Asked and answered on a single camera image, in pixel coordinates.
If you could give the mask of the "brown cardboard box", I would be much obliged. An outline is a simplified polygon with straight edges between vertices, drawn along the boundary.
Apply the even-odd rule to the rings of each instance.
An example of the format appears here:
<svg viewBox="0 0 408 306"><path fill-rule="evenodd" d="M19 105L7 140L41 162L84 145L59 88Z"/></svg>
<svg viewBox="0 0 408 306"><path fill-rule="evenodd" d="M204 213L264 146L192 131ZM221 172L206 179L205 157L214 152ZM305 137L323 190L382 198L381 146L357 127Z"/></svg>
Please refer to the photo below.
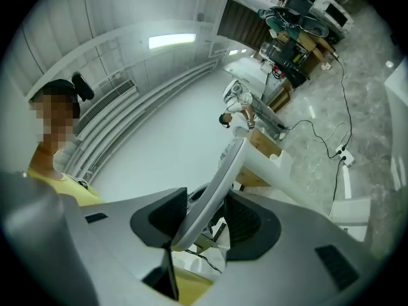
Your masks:
<svg viewBox="0 0 408 306"><path fill-rule="evenodd" d="M263 128L261 129L261 131L258 129L248 131L243 127L237 127L235 136L237 138L248 139L251 145L267 158L269 158L271 155L279 157L282 152L282 149L266 133L264 133ZM237 175L235 181L240 184L240 188L238 189L239 191L243 191L246 187L270 186L262 178L255 175L252 171L244 166L241 167L241 170Z"/></svg>

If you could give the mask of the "white square box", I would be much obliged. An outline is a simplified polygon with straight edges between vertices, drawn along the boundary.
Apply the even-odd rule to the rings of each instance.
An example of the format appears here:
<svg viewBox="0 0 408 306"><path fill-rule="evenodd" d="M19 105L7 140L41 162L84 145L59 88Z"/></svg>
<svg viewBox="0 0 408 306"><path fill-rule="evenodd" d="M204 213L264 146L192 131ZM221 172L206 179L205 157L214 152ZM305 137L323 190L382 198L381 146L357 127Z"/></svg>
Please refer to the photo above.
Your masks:
<svg viewBox="0 0 408 306"><path fill-rule="evenodd" d="M364 242L370 220L371 199L335 200L330 219L359 242Z"/></svg>

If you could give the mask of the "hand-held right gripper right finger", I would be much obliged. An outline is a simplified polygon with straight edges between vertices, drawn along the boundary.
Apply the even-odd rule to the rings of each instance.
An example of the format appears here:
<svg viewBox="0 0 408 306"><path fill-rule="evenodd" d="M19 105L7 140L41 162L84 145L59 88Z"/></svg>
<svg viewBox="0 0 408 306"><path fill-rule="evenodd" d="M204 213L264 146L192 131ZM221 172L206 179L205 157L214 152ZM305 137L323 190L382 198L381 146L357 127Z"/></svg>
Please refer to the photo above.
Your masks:
<svg viewBox="0 0 408 306"><path fill-rule="evenodd" d="M229 192L223 215L226 268L194 306L347 306L377 270L361 243L307 208Z"/></svg>

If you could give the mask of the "white bathtub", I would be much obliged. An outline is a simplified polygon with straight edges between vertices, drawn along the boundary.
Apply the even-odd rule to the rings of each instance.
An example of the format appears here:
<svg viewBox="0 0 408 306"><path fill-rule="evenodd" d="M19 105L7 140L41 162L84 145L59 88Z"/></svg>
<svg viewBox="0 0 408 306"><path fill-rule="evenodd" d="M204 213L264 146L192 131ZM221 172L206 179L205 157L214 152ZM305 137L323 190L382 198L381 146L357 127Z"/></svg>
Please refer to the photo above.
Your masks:
<svg viewBox="0 0 408 306"><path fill-rule="evenodd" d="M408 57L384 83L391 114L390 171L396 191L408 194Z"/></svg>

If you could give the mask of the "black cap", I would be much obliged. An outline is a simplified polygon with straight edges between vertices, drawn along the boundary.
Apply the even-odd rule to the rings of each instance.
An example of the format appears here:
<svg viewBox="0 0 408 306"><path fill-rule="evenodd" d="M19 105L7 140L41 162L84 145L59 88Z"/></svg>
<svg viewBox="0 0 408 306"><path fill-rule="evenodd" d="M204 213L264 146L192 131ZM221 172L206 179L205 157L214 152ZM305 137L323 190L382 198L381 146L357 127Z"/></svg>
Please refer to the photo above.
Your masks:
<svg viewBox="0 0 408 306"><path fill-rule="evenodd" d="M77 99L78 97L76 87L70 81L65 79L57 79L48 82L39 91L49 95L70 96L73 99Z"/></svg>

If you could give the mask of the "white leaning panel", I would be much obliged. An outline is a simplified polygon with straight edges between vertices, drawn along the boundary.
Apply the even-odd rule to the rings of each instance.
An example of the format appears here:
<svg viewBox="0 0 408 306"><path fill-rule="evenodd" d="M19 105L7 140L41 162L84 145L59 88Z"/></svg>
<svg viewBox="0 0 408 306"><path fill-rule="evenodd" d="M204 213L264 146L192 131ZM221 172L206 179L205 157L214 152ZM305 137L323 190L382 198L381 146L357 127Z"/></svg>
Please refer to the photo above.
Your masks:
<svg viewBox="0 0 408 306"><path fill-rule="evenodd" d="M261 63L252 57L242 57L224 66L224 70L247 83L265 85L268 74L261 69Z"/></svg>

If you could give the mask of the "operator in yellow shirt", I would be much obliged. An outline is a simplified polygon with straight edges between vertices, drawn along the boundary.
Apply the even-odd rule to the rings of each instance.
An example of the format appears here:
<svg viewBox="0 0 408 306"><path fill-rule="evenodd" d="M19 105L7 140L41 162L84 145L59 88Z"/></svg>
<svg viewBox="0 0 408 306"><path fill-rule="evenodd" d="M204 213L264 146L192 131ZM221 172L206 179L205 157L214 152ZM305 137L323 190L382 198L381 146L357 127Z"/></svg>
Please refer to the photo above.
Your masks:
<svg viewBox="0 0 408 306"><path fill-rule="evenodd" d="M54 168L54 154L74 137L73 127L80 112L77 99L42 91L31 100L30 106L42 128L29 167L43 177L60 180L63 174Z"/></svg>

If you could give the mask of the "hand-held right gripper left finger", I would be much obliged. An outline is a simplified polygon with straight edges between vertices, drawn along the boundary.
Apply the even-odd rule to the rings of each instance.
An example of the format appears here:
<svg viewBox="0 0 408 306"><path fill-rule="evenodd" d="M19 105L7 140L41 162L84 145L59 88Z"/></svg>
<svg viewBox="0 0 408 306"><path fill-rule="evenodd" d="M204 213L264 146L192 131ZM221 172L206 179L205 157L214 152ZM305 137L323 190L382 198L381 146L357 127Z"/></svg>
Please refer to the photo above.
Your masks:
<svg viewBox="0 0 408 306"><path fill-rule="evenodd" d="M63 197L64 215L98 306L176 306L171 241L186 216L187 189L81 207Z"/></svg>

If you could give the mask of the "long ceiling light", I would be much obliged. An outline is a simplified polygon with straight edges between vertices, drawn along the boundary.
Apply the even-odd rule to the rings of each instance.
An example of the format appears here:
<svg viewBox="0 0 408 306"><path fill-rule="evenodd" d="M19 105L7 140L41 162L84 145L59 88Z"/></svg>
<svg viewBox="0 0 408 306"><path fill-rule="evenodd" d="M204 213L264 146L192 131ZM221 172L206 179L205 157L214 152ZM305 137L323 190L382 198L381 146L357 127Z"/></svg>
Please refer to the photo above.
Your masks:
<svg viewBox="0 0 408 306"><path fill-rule="evenodd" d="M152 36L148 40L149 48L156 49L172 45L194 43L196 35L194 33L177 33Z"/></svg>

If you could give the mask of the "brown wooden staircase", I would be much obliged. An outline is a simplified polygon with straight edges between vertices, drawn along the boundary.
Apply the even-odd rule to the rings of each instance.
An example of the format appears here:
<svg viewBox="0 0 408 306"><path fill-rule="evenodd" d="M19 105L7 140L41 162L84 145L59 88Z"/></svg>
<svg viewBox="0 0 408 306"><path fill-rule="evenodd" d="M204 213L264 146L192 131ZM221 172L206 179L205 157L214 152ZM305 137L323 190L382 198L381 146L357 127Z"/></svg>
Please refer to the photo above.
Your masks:
<svg viewBox="0 0 408 306"><path fill-rule="evenodd" d="M259 50L264 42L272 40L269 30L255 11L234 0L227 0L217 34Z"/></svg>

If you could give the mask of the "brown wooden platform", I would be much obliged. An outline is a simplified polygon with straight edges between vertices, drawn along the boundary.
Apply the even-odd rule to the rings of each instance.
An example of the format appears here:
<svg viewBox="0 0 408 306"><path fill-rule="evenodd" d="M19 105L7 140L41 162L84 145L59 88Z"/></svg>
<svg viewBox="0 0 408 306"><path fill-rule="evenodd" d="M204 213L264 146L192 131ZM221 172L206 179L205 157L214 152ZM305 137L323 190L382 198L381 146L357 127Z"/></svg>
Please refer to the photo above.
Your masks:
<svg viewBox="0 0 408 306"><path fill-rule="evenodd" d="M283 81L277 92L267 101L267 106L275 113L286 106L291 100L292 86L289 80Z"/></svg>

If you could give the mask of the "white power strip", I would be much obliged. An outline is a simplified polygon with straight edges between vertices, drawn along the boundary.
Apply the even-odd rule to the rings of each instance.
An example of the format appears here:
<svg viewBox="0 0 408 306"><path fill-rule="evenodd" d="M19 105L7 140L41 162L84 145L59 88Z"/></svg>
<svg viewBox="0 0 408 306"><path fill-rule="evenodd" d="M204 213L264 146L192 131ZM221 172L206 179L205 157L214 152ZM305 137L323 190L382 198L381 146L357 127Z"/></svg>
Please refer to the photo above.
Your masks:
<svg viewBox="0 0 408 306"><path fill-rule="evenodd" d="M339 156L340 160L343 161L343 163L347 167L350 167L350 166L353 165L354 157L351 155L351 153L343 145L339 145L337 147L336 155Z"/></svg>

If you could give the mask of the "black storage rack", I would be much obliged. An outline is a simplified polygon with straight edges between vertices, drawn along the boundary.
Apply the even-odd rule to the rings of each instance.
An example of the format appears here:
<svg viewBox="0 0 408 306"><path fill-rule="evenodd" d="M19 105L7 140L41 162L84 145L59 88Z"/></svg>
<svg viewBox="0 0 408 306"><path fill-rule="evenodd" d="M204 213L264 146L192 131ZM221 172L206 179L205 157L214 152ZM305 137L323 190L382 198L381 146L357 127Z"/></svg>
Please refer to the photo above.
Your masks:
<svg viewBox="0 0 408 306"><path fill-rule="evenodd" d="M295 40L290 38L285 43L279 41L277 38L264 41L259 52L265 55L281 70L284 76L290 81L294 90L310 79L303 70L303 63L310 53Z"/></svg>

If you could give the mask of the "person's yellow shirt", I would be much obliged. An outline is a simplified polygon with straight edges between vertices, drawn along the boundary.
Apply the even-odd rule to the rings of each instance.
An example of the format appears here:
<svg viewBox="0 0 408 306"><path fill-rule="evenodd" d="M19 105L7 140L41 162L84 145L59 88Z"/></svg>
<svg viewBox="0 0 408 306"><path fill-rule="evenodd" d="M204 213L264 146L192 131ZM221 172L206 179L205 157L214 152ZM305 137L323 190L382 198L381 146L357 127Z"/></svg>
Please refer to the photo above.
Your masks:
<svg viewBox="0 0 408 306"><path fill-rule="evenodd" d="M43 175L28 167L29 176L40 179L54 188L57 193L67 194L76 199L80 207L103 203L97 192L84 180L77 180L67 174ZM213 282L195 273L174 266L178 287L178 301L184 306L192 305L208 291Z"/></svg>

